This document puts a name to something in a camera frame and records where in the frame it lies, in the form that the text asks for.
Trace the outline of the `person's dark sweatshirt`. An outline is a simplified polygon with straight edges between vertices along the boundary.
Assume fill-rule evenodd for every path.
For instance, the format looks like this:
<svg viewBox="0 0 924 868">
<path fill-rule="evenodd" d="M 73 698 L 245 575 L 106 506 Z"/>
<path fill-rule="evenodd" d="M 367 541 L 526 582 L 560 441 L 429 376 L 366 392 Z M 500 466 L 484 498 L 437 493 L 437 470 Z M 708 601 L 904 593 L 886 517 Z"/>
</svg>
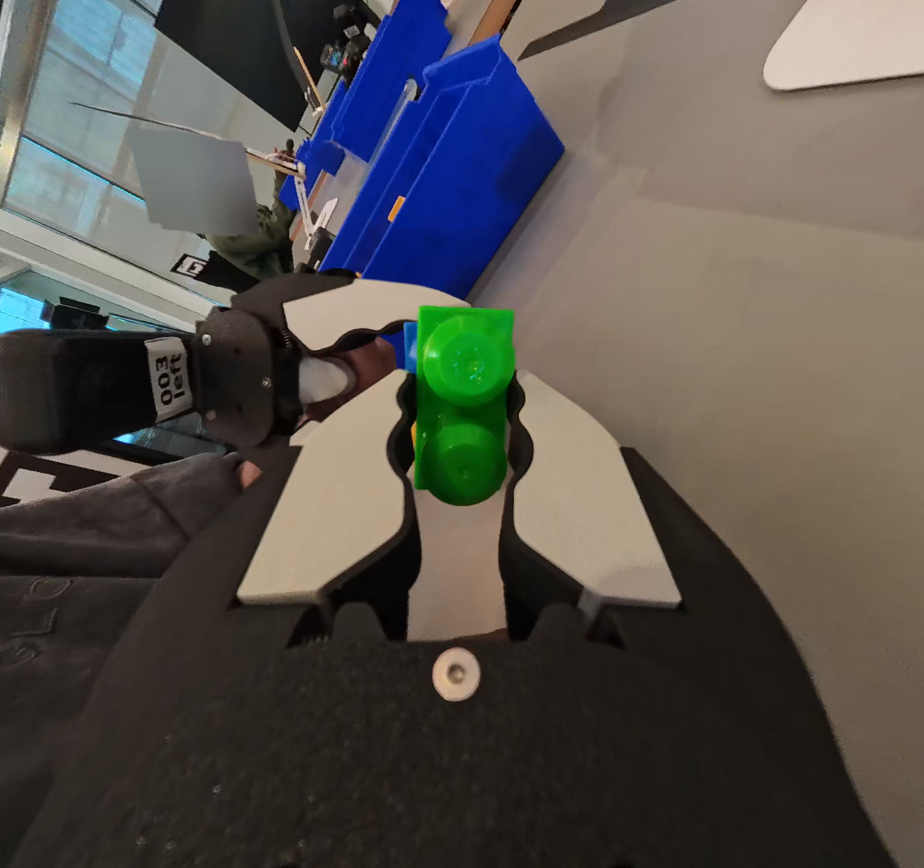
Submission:
<svg viewBox="0 0 924 868">
<path fill-rule="evenodd" d="M 256 478 L 200 455 L 1 512 L 1 864 L 98 674 L 172 562 Z"/>
</svg>

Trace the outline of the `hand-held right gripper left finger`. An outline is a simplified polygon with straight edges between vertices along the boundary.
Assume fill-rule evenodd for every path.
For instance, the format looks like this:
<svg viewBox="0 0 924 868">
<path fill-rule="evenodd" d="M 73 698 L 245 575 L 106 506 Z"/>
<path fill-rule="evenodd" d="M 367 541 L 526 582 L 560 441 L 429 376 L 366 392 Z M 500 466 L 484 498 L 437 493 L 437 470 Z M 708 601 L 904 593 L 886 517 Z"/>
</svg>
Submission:
<svg viewBox="0 0 924 868">
<path fill-rule="evenodd" d="M 422 538 L 409 478 L 416 380 L 395 370 L 312 427 L 244 576 L 237 601 L 312 608 L 325 622 L 369 605 L 408 633 Z"/>
</svg>

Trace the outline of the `person's left hand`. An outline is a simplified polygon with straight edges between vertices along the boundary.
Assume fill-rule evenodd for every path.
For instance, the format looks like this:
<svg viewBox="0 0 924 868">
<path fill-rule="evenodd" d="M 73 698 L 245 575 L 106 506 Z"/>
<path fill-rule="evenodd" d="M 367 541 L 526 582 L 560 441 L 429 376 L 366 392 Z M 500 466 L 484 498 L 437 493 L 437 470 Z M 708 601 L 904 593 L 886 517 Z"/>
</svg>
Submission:
<svg viewBox="0 0 924 868">
<path fill-rule="evenodd" d="M 355 382 L 352 389 L 339 396 L 307 406 L 305 419 L 309 422 L 323 422 L 397 368 L 397 351 L 387 338 L 382 337 L 352 350 L 335 352 L 333 358 L 350 368 Z"/>
</svg>

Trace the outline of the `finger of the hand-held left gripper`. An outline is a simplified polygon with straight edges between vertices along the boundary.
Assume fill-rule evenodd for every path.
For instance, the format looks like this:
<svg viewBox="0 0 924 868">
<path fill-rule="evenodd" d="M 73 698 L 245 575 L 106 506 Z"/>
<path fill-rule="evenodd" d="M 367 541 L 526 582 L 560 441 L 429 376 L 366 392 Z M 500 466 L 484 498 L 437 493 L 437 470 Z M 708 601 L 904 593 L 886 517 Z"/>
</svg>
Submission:
<svg viewBox="0 0 924 868">
<path fill-rule="evenodd" d="M 422 285 L 357 279 L 282 305 L 287 331 L 309 352 L 361 347 L 416 322 L 422 307 L 467 308 L 469 302 Z"/>
</svg>

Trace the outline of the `white flat base plate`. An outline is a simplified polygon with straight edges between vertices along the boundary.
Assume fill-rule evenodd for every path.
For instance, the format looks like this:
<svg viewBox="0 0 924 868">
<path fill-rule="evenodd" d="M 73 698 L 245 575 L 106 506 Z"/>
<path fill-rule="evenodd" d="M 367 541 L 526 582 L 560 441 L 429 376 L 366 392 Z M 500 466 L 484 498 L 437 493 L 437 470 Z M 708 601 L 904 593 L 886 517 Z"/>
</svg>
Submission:
<svg viewBox="0 0 924 868">
<path fill-rule="evenodd" d="M 807 0 L 763 67 L 779 92 L 922 75 L 923 0 Z"/>
</svg>

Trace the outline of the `black white marker board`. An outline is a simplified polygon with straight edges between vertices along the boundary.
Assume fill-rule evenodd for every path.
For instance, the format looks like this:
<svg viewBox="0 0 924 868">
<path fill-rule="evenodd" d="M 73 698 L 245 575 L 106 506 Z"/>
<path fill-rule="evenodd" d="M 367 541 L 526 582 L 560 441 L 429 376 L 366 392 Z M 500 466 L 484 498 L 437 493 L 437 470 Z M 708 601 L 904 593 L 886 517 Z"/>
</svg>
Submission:
<svg viewBox="0 0 924 868">
<path fill-rule="evenodd" d="M 26 504 L 93 487 L 145 469 L 134 460 L 79 450 L 32 456 L 1 448 L 1 506 Z"/>
</svg>

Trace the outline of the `grey desk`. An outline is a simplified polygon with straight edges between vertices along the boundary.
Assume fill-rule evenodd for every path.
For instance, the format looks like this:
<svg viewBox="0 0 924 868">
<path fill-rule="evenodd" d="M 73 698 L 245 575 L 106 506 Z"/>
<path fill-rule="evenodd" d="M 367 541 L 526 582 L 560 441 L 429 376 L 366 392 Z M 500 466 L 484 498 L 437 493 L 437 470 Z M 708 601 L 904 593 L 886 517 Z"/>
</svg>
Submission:
<svg viewBox="0 0 924 868">
<path fill-rule="evenodd" d="M 796 638 L 852 778 L 922 866 L 922 81 L 778 93 L 807 0 L 678 0 L 525 59 L 565 144 L 473 297 L 636 447 Z"/>
</svg>

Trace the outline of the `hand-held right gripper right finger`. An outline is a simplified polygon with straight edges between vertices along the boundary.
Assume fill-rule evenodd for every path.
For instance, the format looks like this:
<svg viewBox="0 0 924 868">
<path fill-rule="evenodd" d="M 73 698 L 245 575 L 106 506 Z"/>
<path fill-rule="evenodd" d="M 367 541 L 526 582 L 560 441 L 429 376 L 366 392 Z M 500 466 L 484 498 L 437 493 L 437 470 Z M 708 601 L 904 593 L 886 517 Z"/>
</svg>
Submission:
<svg viewBox="0 0 924 868">
<path fill-rule="evenodd" d="M 507 395 L 498 540 L 506 631 L 525 641 L 546 608 L 594 631 L 612 608 L 674 612 L 683 598 L 622 449 L 589 412 L 519 370 Z"/>
</svg>

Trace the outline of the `clear plastic sheet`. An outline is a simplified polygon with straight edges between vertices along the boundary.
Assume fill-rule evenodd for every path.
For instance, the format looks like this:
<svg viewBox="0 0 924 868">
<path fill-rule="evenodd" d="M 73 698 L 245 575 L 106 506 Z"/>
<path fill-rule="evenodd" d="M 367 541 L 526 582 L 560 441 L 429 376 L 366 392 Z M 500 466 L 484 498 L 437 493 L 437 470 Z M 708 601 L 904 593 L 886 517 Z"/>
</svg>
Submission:
<svg viewBox="0 0 924 868">
<path fill-rule="evenodd" d="M 408 78 L 399 99 L 396 101 L 387 119 L 383 132 L 374 146 L 369 161 L 364 161 L 350 151 L 345 150 L 344 160 L 338 172 L 335 174 L 328 172 L 330 178 L 321 189 L 317 201 L 313 204 L 314 211 L 319 213 L 329 200 L 333 198 L 338 200 L 328 225 L 330 225 L 331 221 L 334 219 L 336 221 L 335 226 L 338 227 L 346 217 L 348 210 L 359 194 L 359 190 L 364 185 L 370 169 L 381 156 L 385 144 L 394 131 L 399 118 L 402 113 L 404 113 L 405 108 L 418 98 L 420 92 L 421 88 L 418 83 L 413 78 Z"/>
</svg>

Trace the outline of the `small white stand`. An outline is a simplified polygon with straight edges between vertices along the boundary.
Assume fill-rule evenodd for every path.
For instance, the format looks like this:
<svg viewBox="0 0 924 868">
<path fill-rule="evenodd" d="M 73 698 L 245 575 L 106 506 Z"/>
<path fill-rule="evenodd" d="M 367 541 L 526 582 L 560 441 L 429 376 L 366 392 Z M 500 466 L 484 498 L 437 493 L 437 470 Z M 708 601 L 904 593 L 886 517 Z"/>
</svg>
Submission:
<svg viewBox="0 0 924 868">
<path fill-rule="evenodd" d="M 321 171 L 308 188 L 307 169 L 298 165 L 294 178 L 297 200 L 297 217 L 290 229 L 292 239 L 293 269 L 295 273 L 318 273 L 334 242 L 334 233 L 328 228 L 338 200 L 333 198 L 321 209 L 314 211 L 313 204 L 326 185 L 330 175 Z"/>
</svg>

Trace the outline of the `black screen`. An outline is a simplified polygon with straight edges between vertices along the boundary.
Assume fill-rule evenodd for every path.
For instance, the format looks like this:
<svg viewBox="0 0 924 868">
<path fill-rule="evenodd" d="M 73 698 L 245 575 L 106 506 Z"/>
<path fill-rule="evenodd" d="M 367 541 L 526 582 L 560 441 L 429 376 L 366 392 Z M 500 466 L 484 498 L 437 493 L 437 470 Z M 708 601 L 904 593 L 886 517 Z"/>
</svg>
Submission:
<svg viewBox="0 0 924 868">
<path fill-rule="evenodd" d="M 294 130 L 307 108 L 293 49 L 308 72 L 337 36 L 334 10 L 358 0 L 163 0 L 155 28 L 262 111 Z"/>
</svg>

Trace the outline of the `light wooden slat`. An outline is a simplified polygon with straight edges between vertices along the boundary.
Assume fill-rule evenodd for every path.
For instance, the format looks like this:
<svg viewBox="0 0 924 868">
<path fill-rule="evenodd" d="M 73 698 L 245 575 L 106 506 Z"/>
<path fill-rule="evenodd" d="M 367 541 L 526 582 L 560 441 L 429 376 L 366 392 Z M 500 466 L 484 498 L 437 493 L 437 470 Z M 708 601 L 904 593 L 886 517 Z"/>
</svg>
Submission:
<svg viewBox="0 0 924 868">
<path fill-rule="evenodd" d="M 304 87 L 306 101 L 310 105 L 312 113 L 317 117 L 325 111 L 325 101 L 321 97 L 316 81 L 308 71 L 304 58 L 294 45 L 292 45 L 292 52 L 295 58 L 295 76 Z"/>
</svg>

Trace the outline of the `blue plastic bin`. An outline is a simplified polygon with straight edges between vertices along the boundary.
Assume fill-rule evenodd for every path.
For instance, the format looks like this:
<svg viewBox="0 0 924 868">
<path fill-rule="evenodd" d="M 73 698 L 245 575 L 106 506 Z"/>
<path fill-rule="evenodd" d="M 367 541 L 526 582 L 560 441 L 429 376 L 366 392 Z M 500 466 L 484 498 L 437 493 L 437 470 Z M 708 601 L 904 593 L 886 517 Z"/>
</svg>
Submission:
<svg viewBox="0 0 924 868">
<path fill-rule="evenodd" d="M 295 157 L 307 169 L 307 186 L 319 173 L 338 172 L 348 150 L 369 161 L 408 78 L 420 88 L 423 70 L 439 60 L 452 39 L 440 0 L 399 0 L 378 27 L 348 89 L 340 82 L 310 139 Z"/>
<path fill-rule="evenodd" d="M 565 146 L 495 35 L 429 65 L 321 271 L 466 298 Z"/>
</svg>

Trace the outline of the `green double toy block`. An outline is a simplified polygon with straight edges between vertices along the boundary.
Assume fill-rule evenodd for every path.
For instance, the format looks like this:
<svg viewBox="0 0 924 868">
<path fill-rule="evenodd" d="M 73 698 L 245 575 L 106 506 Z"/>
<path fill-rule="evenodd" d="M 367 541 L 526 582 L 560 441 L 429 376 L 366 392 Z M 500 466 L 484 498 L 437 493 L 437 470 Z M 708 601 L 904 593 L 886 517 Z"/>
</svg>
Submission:
<svg viewBox="0 0 924 868">
<path fill-rule="evenodd" d="M 513 336 L 510 309 L 420 308 L 414 484 L 445 504 L 480 504 L 504 482 Z"/>
</svg>

